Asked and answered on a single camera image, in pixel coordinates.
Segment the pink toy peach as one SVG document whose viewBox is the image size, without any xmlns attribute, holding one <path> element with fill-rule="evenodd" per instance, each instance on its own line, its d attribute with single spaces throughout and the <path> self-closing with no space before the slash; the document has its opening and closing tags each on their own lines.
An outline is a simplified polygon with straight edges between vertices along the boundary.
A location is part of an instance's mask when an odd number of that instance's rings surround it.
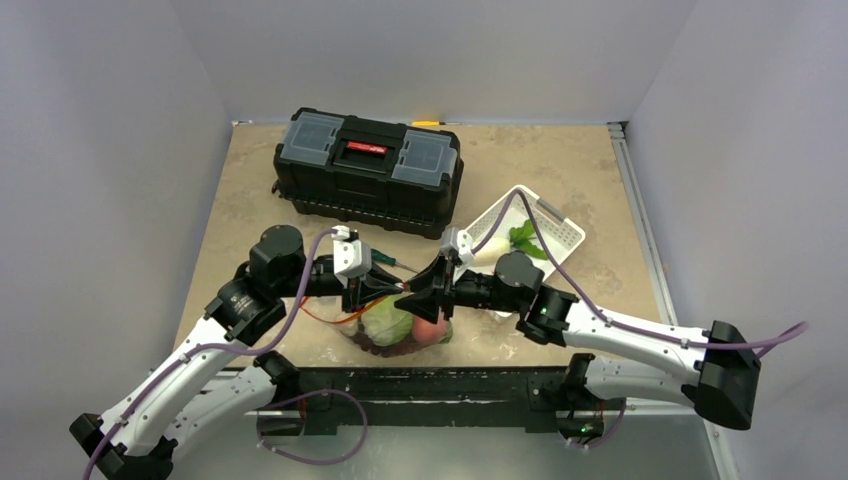
<svg viewBox="0 0 848 480">
<path fill-rule="evenodd" d="M 412 322 L 412 338 L 420 345 L 430 346 L 444 340 L 450 332 L 450 323 L 438 320 L 431 323 L 423 318 L 414 317 Z"/>
</svg>

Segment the clear orange-zip bag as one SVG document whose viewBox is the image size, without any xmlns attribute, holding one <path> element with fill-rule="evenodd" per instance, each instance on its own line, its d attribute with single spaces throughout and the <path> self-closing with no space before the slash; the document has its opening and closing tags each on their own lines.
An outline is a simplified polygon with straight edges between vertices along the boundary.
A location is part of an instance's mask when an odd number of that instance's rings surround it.
<svg viewBox="0 0 848 480">
<path fill-rule="evenodd" d="M 453 326 L 448 321 L 432 324 L 397 309 L 394 303 L 403 297 L 405 294 L 386 296 L 355 313 L 341 311 L 335 297 L 305 297 L 299 309 L 374 356 L 409 355 L 452 340 Z"/>
</svg>

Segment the green toy cabbage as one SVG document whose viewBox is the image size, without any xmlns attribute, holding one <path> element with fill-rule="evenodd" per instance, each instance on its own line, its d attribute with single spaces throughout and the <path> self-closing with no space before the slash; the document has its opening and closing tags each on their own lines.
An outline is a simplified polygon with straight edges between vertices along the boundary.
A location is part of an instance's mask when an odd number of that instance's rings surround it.
<svg viewBox="0 0 848 480">
<path fill-rule="evenodd" d="M 403 295 L 387 296 L 361 315 L 365 335 L 377 345 L 391 345 L 411 333 L 413 315 L 393 306 L 401 297 Z"/>
</svg>

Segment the dark red toy grapes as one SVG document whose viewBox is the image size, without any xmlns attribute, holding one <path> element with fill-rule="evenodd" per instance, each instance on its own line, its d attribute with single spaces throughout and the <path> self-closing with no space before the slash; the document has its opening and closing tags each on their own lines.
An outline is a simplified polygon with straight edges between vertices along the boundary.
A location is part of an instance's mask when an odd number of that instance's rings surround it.
<svg viewBox="0 0 848 480">
<path fill-rule="evenodd" d="M 408 334 L 391 345 L 377 345 L 370 337 L 362 332 L 350 337 L 350 340 L 361 350 L 379 357 L 398 357 L 414 353 L 419 349 L 419 344 Z"/>
</svg>

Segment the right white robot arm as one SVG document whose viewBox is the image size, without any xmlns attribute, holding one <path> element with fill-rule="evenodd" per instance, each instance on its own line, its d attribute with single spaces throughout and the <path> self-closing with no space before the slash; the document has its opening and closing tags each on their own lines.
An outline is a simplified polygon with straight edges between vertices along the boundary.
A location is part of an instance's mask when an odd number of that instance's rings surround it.
<svg viewBox="0 0 848 480">
<path fill-rule="evenodd" d="M 539 345 L 598 350 L 637 364 L 643 377 L 622 396 L 690 406 L 722 427 L 750 429 L 762 368 L 740 330 L 714 321 L 707 329 L 673 327 L 623 315 L 554 288 L 521 253 L 501 256 L 492 274 L 461 272 L 439 255 L 408 283 L 397 309 L 430 323 L 455 307 L 512 312 L 516 328 Z"/>
</svg>

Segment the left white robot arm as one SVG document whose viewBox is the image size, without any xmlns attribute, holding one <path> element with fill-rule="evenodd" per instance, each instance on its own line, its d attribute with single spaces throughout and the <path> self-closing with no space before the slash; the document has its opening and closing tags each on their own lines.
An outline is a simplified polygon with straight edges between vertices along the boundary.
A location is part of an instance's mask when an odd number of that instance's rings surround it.
<svg viewBox="0 0 848 480">
<path fill-rule="evenodd" d="M 266 229 L 188 336 L 124 399 L 70 427 L 88 457 L 84 477 L 164 479 L 190 443 L 227 416 L 302 407 L 310 393 L 277 351 L 308 297 L 338 297 L 359 314 L 403 282 L 376 265 L 356 231 L 324 230 L 318 253 L 291 225 Z"/>
</svg>

